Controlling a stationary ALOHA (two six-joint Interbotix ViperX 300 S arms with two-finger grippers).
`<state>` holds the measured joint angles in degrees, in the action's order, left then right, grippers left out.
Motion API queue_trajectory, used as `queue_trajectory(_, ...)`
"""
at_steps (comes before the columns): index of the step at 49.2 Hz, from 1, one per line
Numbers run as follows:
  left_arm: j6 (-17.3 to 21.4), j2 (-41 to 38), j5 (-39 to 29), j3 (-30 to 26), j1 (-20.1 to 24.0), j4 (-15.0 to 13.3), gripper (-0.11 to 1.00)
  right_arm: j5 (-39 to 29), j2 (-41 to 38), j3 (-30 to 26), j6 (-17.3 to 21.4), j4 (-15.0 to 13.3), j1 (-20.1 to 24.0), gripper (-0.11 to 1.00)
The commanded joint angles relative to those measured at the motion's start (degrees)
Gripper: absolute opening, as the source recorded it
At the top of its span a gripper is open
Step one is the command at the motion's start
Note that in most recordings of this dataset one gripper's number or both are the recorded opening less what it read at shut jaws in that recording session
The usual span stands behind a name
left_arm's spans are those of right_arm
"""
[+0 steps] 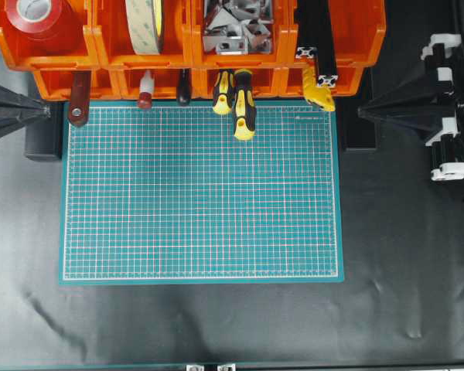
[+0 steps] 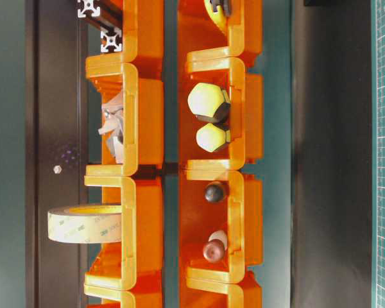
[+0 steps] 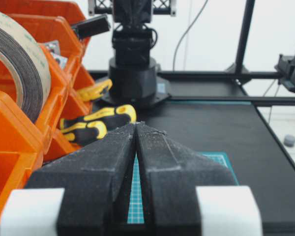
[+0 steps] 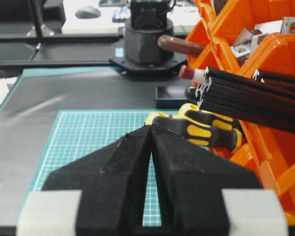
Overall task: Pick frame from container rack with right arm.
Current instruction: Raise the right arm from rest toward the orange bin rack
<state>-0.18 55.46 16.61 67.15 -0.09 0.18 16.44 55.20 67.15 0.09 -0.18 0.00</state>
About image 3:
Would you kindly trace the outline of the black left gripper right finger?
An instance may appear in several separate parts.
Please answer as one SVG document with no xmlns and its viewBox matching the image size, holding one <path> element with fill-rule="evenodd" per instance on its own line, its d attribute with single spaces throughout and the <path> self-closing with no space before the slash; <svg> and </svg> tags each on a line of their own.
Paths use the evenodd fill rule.
<svg viewBox="0 0 295 236">
<path fill-rule="evenodd" d="M 143 122 L 135 135 L 145 223 L 157 235 L 262 235 L 253 193 L 230 168 Z"/>
</svg>

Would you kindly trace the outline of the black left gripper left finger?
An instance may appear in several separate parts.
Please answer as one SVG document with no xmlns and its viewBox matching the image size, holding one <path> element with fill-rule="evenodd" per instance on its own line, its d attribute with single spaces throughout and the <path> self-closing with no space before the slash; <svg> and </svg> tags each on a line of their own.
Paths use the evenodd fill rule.
<svg viewBox="0 0 295 236">
<path fill-rule="evenodd" d="M 114 201 L 135 155 L 135 125 L 33 172 L 13 190 L 0 217 L 0 236 L 104 236 Z"/>
</svg>

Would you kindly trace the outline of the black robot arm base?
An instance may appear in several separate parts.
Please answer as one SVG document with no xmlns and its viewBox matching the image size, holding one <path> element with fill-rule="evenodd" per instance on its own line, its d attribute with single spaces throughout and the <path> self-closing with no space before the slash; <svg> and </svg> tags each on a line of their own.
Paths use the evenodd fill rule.
<svg viewBox="0 0 295 236">
<path fill-rule="evenodd" d="M 90 0 L 90 15 L 110 14 L 118 26 L 113 30 L 114 56 L 109 61 L 108 79 L 113 83 L 103 101 L 114 106 L 131 104 L 143 109 L 171 96 L 169 81 L 159 77 L 158 65 L 150 56 L 158 40 L 147 24 L 154 14 L 176 14 L 174 0 Z"/>
</svg>

